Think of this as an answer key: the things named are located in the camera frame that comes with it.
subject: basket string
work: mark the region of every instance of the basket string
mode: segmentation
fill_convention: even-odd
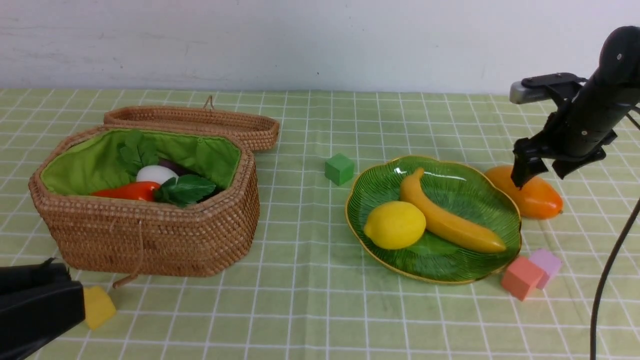
[[[140,271],[140,268],[142,267],[142,261],[144,260],[145,257],[145,246],[144,243],[142,241],[142,220],[138,221],[138,235],[140,238],[140,252],[138,254],[138,263],[136,264],[136,267],[133,269],[133,271],[131,272],[131,274],[127,275],[126,277],[123,277],[122,279],[116,281],[113,283],[112,287],[114,289],[117,289],[123,285],[129,284],[131,281],[135,280],[138,278],[138,272]]]
[[[215,110],[216,108],[214,108],[213,106],[213,95],[209,95],[209,97],[207,98],[207,100],[204,102],[204,105],[202,106],[203,109],[207,108],[207,105],[211,106],[211,110]]]

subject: green cube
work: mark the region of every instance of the green cube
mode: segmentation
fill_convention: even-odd
[[[353,160],[339,153],[324,162],[324,176],[338,186],[351,180],[354,169]]]

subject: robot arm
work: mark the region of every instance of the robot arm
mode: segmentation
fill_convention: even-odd
[[[543,159],[554,160],[565,176],[606,157],[603,146],[616,137],[613,128],[640,102],[640,28],[615,29],[604,42],[600,63],[587,80],[570,73],[527,78],[511,85],[509,100],[526,104],[552,99],[557,111],[531,138],[518,139],[511,180],[521,188],[547,172]]]

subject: leaf-shaped plate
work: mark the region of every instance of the leaf-shaped plate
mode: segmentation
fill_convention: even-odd
[[[363,231],[377,206],[399,200],[400,182],[416,168],[425,171],[422,190],[447,211],[485,226],[502,238],[507,250],[480,254],[425,231],[414,245],[385,250]],[[387,268],[427,282],[467,284],[500,272],[520,253],[522,217],[513,201],[476,169],[425,156],[405,156],[368,168],[353,184],[345,206],[347,223],[364,249]]]

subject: tablecloth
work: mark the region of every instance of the tablecloth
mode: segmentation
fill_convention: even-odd
[[[537,133],[551,102],[502,95],[165,90],[0,90],[0,266],[60,256],[33,207],[28,177],[64,137],[138,104],[259,113],[282,125],[256,154],[262,204],[250,253],[210,278],[77,271],[108,289],[117,315],[78,325],[33,359],[586,359],[589,316],[603,265],[640,196],[640,131],[623,121],[605,160],[559,181],[564,213],[524,220],[523,255],[545,248],[561,273],[520,302],[500,277],[435,286],[383,268],[346,225],[342,186],[323,175],[337,153],[356,173],[407,154],[479,170],[513,161],[513,142]],[[600,308],[600,359],[640,356],[640,227],[609,277]]]

